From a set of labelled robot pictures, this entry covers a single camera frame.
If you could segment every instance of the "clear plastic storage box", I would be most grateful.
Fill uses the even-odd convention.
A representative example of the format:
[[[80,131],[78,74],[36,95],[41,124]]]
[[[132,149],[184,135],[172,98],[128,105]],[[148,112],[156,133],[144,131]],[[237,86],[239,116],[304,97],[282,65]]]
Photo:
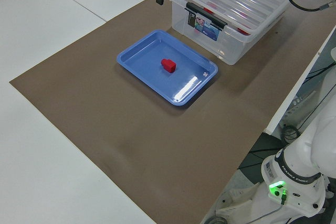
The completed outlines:
[[[288,0],[171,0],[173,28],[229,65],[281,17]]]

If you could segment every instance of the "green light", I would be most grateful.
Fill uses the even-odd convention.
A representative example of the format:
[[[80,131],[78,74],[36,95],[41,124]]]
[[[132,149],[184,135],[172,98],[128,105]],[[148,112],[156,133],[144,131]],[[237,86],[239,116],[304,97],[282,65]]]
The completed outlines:
[[[269,185],[269,190],[270,190],[271,194],[276,194],[277,189],[283,187],[285,184],[286,184],[286,182],[281,180],[279,182],[276,182],[276,183],[273,183],[273,184]]]
[[[284,181],[279,181],[279,182],[276,182],[276,183],[274,183],[274,184],[271,184],[271,185],[269,185],[269,189],[271,189],[271,188],[274,188],[274,187],[278,187],[278,186],[284,186],[284,184],[285,184],[286,182],[284,182]]]

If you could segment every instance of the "brown table surface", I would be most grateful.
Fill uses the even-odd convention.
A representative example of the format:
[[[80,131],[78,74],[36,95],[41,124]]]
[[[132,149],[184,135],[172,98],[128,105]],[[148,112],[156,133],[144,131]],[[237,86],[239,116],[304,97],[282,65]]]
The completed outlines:
[[[315,7],[330,0],[297,0]],[[335,10],[285,16],[229,66],[171,29],[171,3],[145,0],[11,81],[157,223],[198,224],[336,23]],[[155,29],[214,61],[182,108],[116,62]]]

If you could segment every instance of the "black band on robot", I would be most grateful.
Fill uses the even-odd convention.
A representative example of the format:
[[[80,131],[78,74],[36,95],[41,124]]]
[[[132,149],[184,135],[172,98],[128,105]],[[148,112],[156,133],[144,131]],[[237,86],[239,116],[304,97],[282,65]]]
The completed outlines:
[[[321,173],[317,173],[311,177],[303,177],[303,176],[300,176],[298,174],[296,174],[295,172],[293,172],[289,167],[288,165],[286,164],[286,161],[285,161],[285,155],[284,155],[284,150],[285,148],[282,149],[281,153],[280,153],[280,156],[279,157],[275,157],[274,160],[276,162],[278,162],[281,170],[283,171],[283,173],[289,177],[291,180],[299,183],[299,184],[303,184],[303,185],[308,185],[308,184],[311,184],[313,183],[315,180],[317,180],[319,177],[321,177]]]

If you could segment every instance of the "box label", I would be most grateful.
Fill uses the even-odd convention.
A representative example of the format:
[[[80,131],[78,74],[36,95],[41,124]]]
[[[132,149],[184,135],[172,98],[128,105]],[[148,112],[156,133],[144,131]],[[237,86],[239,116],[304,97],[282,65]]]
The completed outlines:
[[[219,29],[212,26],[208,21],[197,17],[194,13],[189,13],[188,24],[210,39],[217,41]]]

